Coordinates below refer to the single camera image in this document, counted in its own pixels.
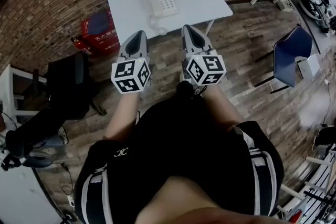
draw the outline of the white box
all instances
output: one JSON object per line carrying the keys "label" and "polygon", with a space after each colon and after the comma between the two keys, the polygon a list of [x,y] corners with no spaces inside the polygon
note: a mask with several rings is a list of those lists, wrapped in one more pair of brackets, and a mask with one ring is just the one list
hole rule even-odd
{"label": "white box", "polygon": [[291,12],[294,10],[288,0],[278,0],[277,4],[283,12]]}
{"label": "white box", "polygon": [[218,84],[226,73],[221,55],[193,55],[187,72],[198,86]]}
{"label": "white box", "polygon": [[144,57],[112,64],[111,80],[122,94],[142,92],[150,75],[151,72]]}
{"label": "white box", "polygon": [[299,62],[298,66],[300,68],[303,79],[307,80],[313,80],[314,76],[320,69],[320,64],[316,55],[312,55],[306,60]]}

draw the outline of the shoe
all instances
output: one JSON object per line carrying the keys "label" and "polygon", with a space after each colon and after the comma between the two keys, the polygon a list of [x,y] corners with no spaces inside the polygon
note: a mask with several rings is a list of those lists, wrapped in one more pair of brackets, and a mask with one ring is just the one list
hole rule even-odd
{"label": "shoe", "polygon": [[180,82],[176,87],[176,94],[181,98],[192,99],[194,92],[194,87],[186,80]]}
{"label": "shoe", "polygon": [[315,146],[316,137],[317,137],[317,136],[314,137],[313,145],[312,145],[312,147],[311,147],[311,151],[312,151],[312,152],[314,152],[314,150],[315,150],[315,148],[316,148],[316,146]]}
{"label": "shoe", "polygon": [[66,145],[69,143],[67,132],[63,128],[63,126],[58,129],[57,135],[63,139],[63,145]]}

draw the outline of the foot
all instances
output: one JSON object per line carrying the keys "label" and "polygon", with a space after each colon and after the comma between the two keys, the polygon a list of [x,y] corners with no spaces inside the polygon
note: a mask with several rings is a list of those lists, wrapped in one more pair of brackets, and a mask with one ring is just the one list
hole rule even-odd
{"label": "foot", "polygon": [[194,87],[186,80],[180,82],[176,87],[177,96],[182,98],[192,99],[194,92]]}
{"label": "foot", "polygon": [[68,140],[67,132],[65,131],[63,126],[58,130],[57,134],[59,137],[63,139],[64,145],[68,144],[69,140]]}

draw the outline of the cable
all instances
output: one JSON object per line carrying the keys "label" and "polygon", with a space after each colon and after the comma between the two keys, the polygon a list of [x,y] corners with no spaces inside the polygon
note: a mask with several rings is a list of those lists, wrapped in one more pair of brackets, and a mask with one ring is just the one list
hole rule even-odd
{"label": "cable", "polygon": [[6,115],[7,118],[9,118],[11,120],[11,122],[15,125],[15,128],[17,129],[16,122],[10,116],[8,116],[5,112],[2,111],[1,113],[4,114],[4,115]]}
{"label": "cable", "polygon": [[323,118],[323,124],[322,124],[322,126],[324,126],[324,125],[326,124],[326,123],[325,123],[325,120],[326,120],[326,117],[327,117],[327,115],[328,115],[328,113],[329,113],[329,109],[330,109],[330,105],[331,105],[331,95],[330,95],[330,91],[329,91],[329,85],[330,85],[330,83],[328,83],[329,106],[328,106],[326,115],[325,115],[324,118]]}
{"label": "cable", "polygon": [[195,93],[196,90],[198,89],[198,88],[197,88],[197,89],[194,91],[194,95],[201,95],[201,94],[206,90],[206,88],[207,88],[207,86],[204,86],[203,89],[202,89],[201,91],[199,91],[199,93]]}
{"label": "cable", "polygon": [[[65,164],[65,163],[54,163],[54,164],[59,164],[60,166],[62,166],[63,167],[63,169],[65,170],[65,171],[67,171],[68,173],[69,173],[69,177],[70,177],[70,181],[71,181],[71,187],[69,187],[68,185],[63,185],[63,186],[61,186],[61,189],[62,189],[62,191],[63,191],[63,193],[65,194],[65,195],[67,195],[67,196],[69,196],[69,195],[72,195],[72,193],[74,192],[73,190],[73,184],[74,184],[74,182],[72,181],[72,176],[71,176],[71,173],[70,173],[70,171],[69,171],[69,167]],[[70,189],[70,192],[69,193],[67,193],[65,190],[64,190],[64,188],[68,188],[68,189]]]}
{"label": "cable", "polygon": [[166,28],[159,26],[159,19],[160,18],[151,15],[149,17],[148,26],[149,28],[155,30],[160,36],[164,36],[167,34],[168,31]]}

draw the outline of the white telephone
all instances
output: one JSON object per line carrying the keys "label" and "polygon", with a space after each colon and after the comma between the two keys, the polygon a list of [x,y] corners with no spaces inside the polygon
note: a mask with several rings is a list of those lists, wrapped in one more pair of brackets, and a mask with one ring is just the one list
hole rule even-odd
{"label": "white telephone", "polygon": [[174,0],[149,0],[153,9],[153,15],[150,16],[149,27],[156,30],[160,35],[167,34],[167,30],[159,27],[159,19],[178,14],[178,9]]}

